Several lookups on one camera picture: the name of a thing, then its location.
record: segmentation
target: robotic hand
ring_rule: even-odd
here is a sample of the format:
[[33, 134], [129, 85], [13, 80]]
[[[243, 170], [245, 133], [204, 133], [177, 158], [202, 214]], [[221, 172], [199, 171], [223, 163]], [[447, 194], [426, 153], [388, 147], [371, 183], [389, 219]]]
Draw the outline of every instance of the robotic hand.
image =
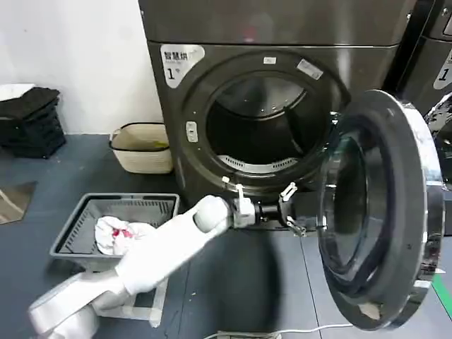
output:
[[115, 268], [79, 273], [41, 296], [28, 310], [40, 338], [92, 337], [98, 327], [95, 310], [115, 308], [132, 295], [151, 291], [230, 227], [246, 227], [264, 218], [281, 219], [281, 215], [287, 218], [284, 223], [292, 226], [287, 209], [278, 206], [287, 204], [296, 188], [290, 189], [289, 196], [286, 189], [279, 205], [263, 208], [244, 197], [241, 185], [236, 187], [239, 198], [232, 205], [206, 196], [138, 242]]

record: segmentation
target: woven basket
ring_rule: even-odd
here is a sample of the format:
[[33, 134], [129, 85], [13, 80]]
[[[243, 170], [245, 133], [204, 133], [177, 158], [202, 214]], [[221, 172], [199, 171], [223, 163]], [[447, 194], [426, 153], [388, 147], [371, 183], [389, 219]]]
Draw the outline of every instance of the woven basket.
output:
[[164, 124], [124, 125], [110, 135], [109, 146], [127, 172], [164, 174], [172, 171], [171, 152]]

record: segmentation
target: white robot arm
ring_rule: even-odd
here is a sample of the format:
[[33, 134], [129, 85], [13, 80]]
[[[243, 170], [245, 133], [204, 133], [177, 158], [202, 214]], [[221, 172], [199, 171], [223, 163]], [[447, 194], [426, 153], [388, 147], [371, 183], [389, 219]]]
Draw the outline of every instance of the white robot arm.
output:
[[195, 256], [228, 228], [256, 222], [254, 205], [243, 193], [231, 208], [206, 196], [191, 210], [169, 220], [142, 239], [114, 269], [79, 273], [41, 296], [28, 312], [40, 338], [90, 338], [98, 327], [96, 309], [122, 305], [147, 292]]

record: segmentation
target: power cord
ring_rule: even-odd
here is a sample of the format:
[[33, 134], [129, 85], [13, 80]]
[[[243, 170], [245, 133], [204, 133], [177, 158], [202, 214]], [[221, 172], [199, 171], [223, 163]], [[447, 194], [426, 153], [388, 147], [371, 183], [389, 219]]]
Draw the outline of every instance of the power cord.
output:
[[320, 330], [324, 330], [325, 328], [341, 328], [341, 327], [352, 327], [353, 325], [351, 323], [332, 323], [330, 325], [323, 325], [319, 327], [312, 328], [310, 330], [280, 330], [268, 334], [252, 334], [252, 333], [243, 333], [243, 332], [221, 332], [221, 333], [215, 333], [212, 335], [209, 335], [205, 337], [204, 339], [212, 339], [212, 338], [218, 338], [220, 336], [224, 335], [235, 335], [239, 337], [244, 338], [262, 338], [262, 339], [276, 339], [276, 337], [280, 334], [284, 333], [312, 333], [317, 332]]

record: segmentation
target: white cloth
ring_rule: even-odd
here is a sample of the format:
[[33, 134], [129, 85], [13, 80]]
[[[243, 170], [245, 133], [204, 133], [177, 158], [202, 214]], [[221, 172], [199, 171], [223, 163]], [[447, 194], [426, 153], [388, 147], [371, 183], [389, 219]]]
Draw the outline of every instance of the white cloth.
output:
[[102, 217], [95, 226], [95, 241], [99, 251], [109, 256], [122, 256], [140, 239], [155, 232], [145, 222], [127, 222], [115, 217]]

